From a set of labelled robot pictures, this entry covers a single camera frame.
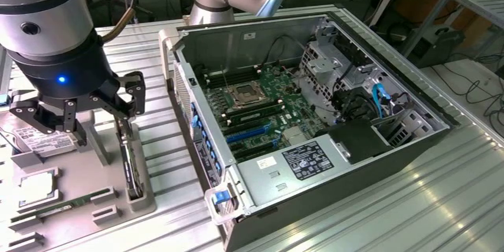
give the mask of metal rack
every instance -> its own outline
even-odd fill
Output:
[[[418,32],[408,39],[407,44],[402,50],[402,54],[408,57],[416,44],[419,43],[423,34],[427,29],[432,26],[434,21],[436,20],[438,15],[440,14],[444,6],[450,0],[439,0],[436,6],[434,7],[431,13],[428,14]],[[504,0],[454,0],[466,8],[471,9],[472,12],[484,17],[494,25],[504,29]],[[451,24],[458,18],[462,9],[459,12],[454,13],[452,16],[447,19],[446,24]]]

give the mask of motherboard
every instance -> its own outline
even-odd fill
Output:
[[[232,84],[236,76],[227,76],[224,86],[206,91],[239,162],[304,142],[327,127],[302,95],[299,72],[280,65],[266,66],[251,70],[251,78]]]

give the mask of power supply label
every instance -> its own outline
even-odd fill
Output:
[[[299,180],[306,180],[334,168],[332,162],[316,141],[287,150],[282,154]]]

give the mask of slotted metal work surface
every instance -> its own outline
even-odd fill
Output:
[[[346,10],[322,6],[287,9],[279,14],[318,11],[335,11],[344,18],[462,126],[399,174],[240,251],[504,250],[503,140],[470,113],[463,114],[456,102],[431,87],[427,77],[414,71],[415,67]],[[163,87],[158,31],[168,25],[182,25],[182,21],[128,27],[106,47],[112,69],[122,75],[139,69],[147,79],[147,114],[136,123],[158,210],[59,250],[223,250]],[[16,68],[11,77],[14,86],[27,83]],[[98,130],[112,127],[106,112],[96,112],[96,118]]]
[[[504,0],[456,0],[466,7],[504,28]]]

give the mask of blue latch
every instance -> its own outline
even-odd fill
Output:
[[[0,106],[6,106],[11,103],[11,98],[8,94],[0,94]]]
[[[196,126],[198,126],[198,122],[199,122],[199,116],[195,115],[195,116],[192,117],[192,120],[191,120],[191,125],[192,125],[192,127],[196,127]]]
[[[220,175],[222,170],[220,170],[220,164],[218,162],[215,163],[215,169],[218,170],[218,174]]]
[[[382,83],[378,83],[372,86],[372,100],[375,101],[378,112],[380,114],[380,118],[384,118],[384,114],[382,112],[382,103],[380,103],[380,97],[384,97],[386,99],[391,99],[391,95],[386,91],[386,87]]]
[[[219,191],[212,196],[212,201],[215,205],[224,203],[231,200],[231,194],[228,190]]]

